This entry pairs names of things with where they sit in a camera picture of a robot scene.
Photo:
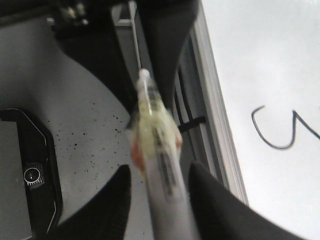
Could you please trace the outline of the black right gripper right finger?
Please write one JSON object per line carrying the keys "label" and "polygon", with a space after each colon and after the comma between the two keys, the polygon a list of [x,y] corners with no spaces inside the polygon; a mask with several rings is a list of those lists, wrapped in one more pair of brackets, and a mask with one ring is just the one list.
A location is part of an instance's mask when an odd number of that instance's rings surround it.
{"label": "black right gripper right finger", "polygon": [[192,162],[188,190],[203,240],[300,240],[236,198],[198,161]]}

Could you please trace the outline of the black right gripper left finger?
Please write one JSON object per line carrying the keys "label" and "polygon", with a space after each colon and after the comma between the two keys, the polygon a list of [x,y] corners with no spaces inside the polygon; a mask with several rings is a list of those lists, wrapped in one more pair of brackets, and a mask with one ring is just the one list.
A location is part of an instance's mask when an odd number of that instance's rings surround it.
{"label": "black right gripper left finger", "polygon": [[38,240],[123,240],[131,208],[131,171],[119,166],[79,211]]}

